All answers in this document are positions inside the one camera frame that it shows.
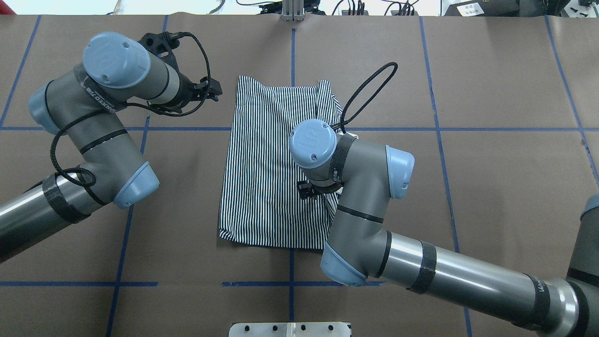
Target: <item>white mounting plate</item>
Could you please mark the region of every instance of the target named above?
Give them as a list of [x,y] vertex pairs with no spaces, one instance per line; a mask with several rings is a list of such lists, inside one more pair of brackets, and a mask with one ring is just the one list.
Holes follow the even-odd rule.
[[236,323],[229,337],[352,337],[351,326],[343,322]]

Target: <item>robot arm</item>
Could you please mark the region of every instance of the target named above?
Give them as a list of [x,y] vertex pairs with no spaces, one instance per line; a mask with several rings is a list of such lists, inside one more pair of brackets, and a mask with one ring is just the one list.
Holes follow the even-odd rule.
[[582,218],[568,280],[546,282],[384,230],[389,199],[408,188],[411,154],[336,135],[317,119],[297,125],[289,146],[316,192],[343,186],[320,264],[331,279],[357,287],[385,278],[542,336],[599,333],[599,198]]
[[100,33],[85,48],[82,64],[31,97],[35,121],[52,134],[69,135],[85,162],[79,170],[51,174],[0,206],[0,262],[108,203],[126,208],[158,188],[152,168],[114,113],[131,97],[147,100],[162,114],[180,112],[199,97],[217,101],[222,92],[209,71],[197,85],[177,68],[171,49],[184,34],[146,34],[143,46],[115,32]]

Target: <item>blue joint cap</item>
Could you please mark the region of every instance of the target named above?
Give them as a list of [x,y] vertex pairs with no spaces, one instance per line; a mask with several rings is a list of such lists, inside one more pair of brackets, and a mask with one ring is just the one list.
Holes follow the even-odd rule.
[[366,283],[366,275],[358,272],[335,252],[328,242],[322,252],[320,269],[328,278],[351,287],[361,287]]
[[406,196],[410,185],[410,178],[414,170],[414,156],[410,152],[394,149],[389,145],[385,145],[385,151],[387,152],[391,198],[401,199]]
[[119,208],[127,208],[154,193],[159,184],[150,163],[145,162],[120,189],[114,197],[113,203]]
[[585,210],[582,212],[581,218],[593,208],[599,207],[599,194],[593,195],[586,201]]
[[48,104],[46,104],[46,90],[48,89],[48,85],[50,85],[50,83],[39,88],[39,90],[30,97],[28,104],[29,113],[34,121],[44,127],[46,131],[51,134],[57,134],[59,128],[54,124],[54,121],[50,117]]
[[94,81],[113,89],[130,88],[150,71],[148,51],[122,34],[102,32],[83,50],[83,67]]
[[295,163],[303,169],[315,169],[333,156],[337,147],[335,131],[320,119],[299,123],[289,137],[289,150]]

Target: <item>striped shirt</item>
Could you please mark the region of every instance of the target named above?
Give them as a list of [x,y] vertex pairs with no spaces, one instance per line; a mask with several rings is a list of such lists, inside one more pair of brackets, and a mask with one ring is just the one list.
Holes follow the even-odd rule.
[[322,249],[337,208],[337,194],[301,200],[306,180],[289,152],[300,122],[339,122],[331,85],[269,87],[241,76],[220,201],[219,236],[248,245]]

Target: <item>black band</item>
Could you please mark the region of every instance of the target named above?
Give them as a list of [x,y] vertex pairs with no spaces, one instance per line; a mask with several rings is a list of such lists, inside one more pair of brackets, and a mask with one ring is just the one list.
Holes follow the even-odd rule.
[[347,214],[351,214],[353,216],[357,216],[357,217],[360,217],[362,219],[366,219],[368,221],[378,222],[379,224],[382,224],[383,220],[384,220],[383,218],[378,218],[378,217],[376,217],[374,215],[370,215],[370,214],[358,212],[355,209],[351,209],[351,208],[342,206],[340,204],[337,205],[337,209],[340,210],[340,211],[342,211],[342,212],[345,212]]
[[534,306],[533,311],[530,313],[528,318],[524,321],[512,323],[515,326],[522,327],[528,330],[539,330],[543,327],[547,314],[549,313],[549,305],[551,304],[551,298],[549,295],[549,289],[545,282],[531,276],[524,274],[530,278],[534,286]]
[[373,277],[379,278],[385,271],[385,266],[387,266],[387,260],[389,260],[389,252],[390,251],[391,251],[391,232],[387,231],[387,245],[385,246],[385,254],[383,256],[383,261],[381,261],[381,263],[380,263],[379,271]]
[[86,219],[89,215],[79,212],[73,205],[66,202],[65,197],[56,184],[56,175],[44,179],[42,190],[48,204],[64,221],[76,224]]
[[126,134],[127,130],[125,129],[121,129],[121,130],[117,130],[113,133],[109,133],[106,136],[102,136],[96,140],[94,140],[93,142],[87,144],[86,146],[83,146],[81,149],[79,149],[79,152],[81,152],[81,154],[86,153],[87,151],[93,149],[95,146],[102,144],[103,142],[106,142],[108,140],[111,140],[113,138],[115,138],[116,136],[120,136],[122,134]]
[[599,276],[583,272],[582,270],[568,268],[568,277],[599,287]]
[[164,63],[164,67],[167,69],[167,84],[164,86],[164,88],[162,88],[162,91],[160,91],[156,96],[151,97],[151,98],[143,98],[144,100],[146,100],[146,101],[154,100],[155,98],[158,98],[158,97],[160,97],[160,95],[164,94],[164,92],[167,90],[169,82],[171,80],[171,72],[168,71],[168,67],[167,67],[166,63]]
[[329,178],[336,183],[343,182],[342,175],[345,159],[347,159],[349,148],[352,147],[354,140],[356,140],[354,137],[344,134],[341,136],[339,142],[337,142],[337,148],[335,148],[335,152],[333,152],[331,165],[329,166]]
[[578,320],[574,330],[568,335],[568,337],[583,337],[589,326],[589,302],[586,299],[584,291],[575,283],[566,280],[574,290],[576,300],[578,301]]
[[[77,179],[79,181],[84,181],[83,175],[81,174],[81,171],[77,171]],[[89,196],[100,206],[106,206],[108,205],[108,203],[105,203],[104,201],[102,201],[102,199],[100,199],[100,197],[98,197],[97,194],[95,194],[92,191],[92,188],[85,185],[83,186],[83,188],[85,189],[85,191],[87,192],[87,194],[89,194]]]
[[424,294],[431,286],[432,280],[435,278],[437,268],[437,247],[435,245],[420,241],[422,244],[422,263],[420,264],[420,272],[414,281],[412,287],[408,290],[416,294]]
[[77,78],[77,81],[79,81],[79,85],[81,85],[83,90],[98,102],[98,105],[106,110],[106,112],[115,113],[126,108],[126,106],[110,97],[109,94],[106,94],[106,92],[100,88],[100,85],[89,77],[83,64],[79,63],[76,65],[73,69],[73,73],[75,73],[75,78]]

